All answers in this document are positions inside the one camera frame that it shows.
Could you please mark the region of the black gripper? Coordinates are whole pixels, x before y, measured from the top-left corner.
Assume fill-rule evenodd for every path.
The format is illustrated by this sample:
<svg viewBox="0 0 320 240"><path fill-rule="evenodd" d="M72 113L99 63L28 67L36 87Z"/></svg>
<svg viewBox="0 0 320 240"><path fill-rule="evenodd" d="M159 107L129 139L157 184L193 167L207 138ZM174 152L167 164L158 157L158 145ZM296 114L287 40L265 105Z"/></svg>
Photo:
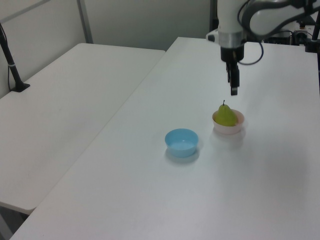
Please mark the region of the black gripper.
<svg viewBox="0 0 320 240"><path fill-rule="evenodd" d="M236 96L240 86L238 62L244 58L245 41L220 42L220 58L226 63L227 81L230 83L230 94Z"/></svg>

